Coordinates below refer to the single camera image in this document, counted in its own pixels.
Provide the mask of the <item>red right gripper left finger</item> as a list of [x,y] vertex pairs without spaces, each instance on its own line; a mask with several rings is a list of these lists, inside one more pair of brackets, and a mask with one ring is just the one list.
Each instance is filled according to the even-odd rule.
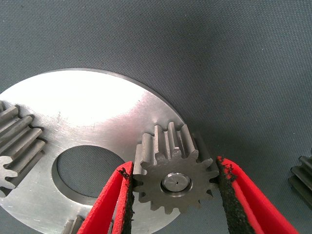
[[130,234],[133,217],[133,162],[118,166],[78,230],[79,234]]

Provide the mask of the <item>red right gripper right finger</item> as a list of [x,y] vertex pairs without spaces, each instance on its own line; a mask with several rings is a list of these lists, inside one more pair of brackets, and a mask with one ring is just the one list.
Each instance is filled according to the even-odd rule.
[[218,156],[219,189],[231,234],[297,234],[235,162]]

